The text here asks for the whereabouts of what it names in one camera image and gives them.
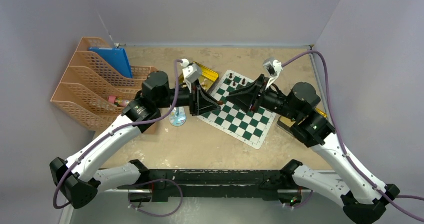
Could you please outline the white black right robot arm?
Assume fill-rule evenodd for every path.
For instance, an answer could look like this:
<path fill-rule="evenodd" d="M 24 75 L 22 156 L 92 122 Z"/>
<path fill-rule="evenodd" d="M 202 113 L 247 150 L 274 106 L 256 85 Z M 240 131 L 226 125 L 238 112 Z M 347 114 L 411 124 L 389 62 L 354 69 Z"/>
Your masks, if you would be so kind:
<path fill-rule="evenodd" d="M 269 81 L 260 75 L 252 84 L 231 91 L 226 99 L 244 112 L 255 113 L 264 108 L 292 120 L 289 132 L 338 174 L 338 179 L 331 179 L 291 160 L 282 169 L 282 184 L 288 188 L 297 184 L 320 193 L 341 206 L 357 224 L 380 219 L 389 201 L 399 195 L 399 188 L 384 183 L 361 163 L 352 166 L 355 156 L 340 144 L 335 127 L 316 110 L 321 98 L 311 84 L 298 82 L 286 95 L 275 86 L 267 88 Z"/>

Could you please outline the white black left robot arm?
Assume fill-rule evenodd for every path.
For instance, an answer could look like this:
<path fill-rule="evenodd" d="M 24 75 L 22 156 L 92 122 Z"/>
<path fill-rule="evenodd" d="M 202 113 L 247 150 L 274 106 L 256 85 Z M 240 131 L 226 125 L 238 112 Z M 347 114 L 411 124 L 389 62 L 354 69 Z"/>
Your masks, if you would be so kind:
<path fill-rule="evenodd" d="M 124 108 L 115 121 L 96 139 L 78 153 L 62 159 L 56 157 L 49 165 L 56 184 L 53 206 L 64 208 L 57 202 L 62 193 L 74 208 L 81 208 L 97 194 L 124 185 L 138 189 L 149 183 L 150 170 L 139 160 L 131 160 L 117 168 L 102 169 L 102 165 L 120 148 L 140 136 L 154 123 L 166 118 L 162 108 L 188 106 L 193 116 L 220 110 L 222 102 L 204 91 L 198 80 L 192 87 L 169 86 L 168 75 L 152 72 L 142 83 L 135 99 Z"/>

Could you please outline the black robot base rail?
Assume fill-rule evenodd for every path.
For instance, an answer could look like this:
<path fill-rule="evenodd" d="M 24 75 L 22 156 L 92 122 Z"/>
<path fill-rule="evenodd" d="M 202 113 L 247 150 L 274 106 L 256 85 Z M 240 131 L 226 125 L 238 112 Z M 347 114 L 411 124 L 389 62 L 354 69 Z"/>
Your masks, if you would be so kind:
<path fill-rule="evenodd" d="M 144 190 L 154 202 L 170 197 L 261 198 L 289 203 L 310 191 L 281 170 L 151 169 L 135 184 L 120 190 Z"/>

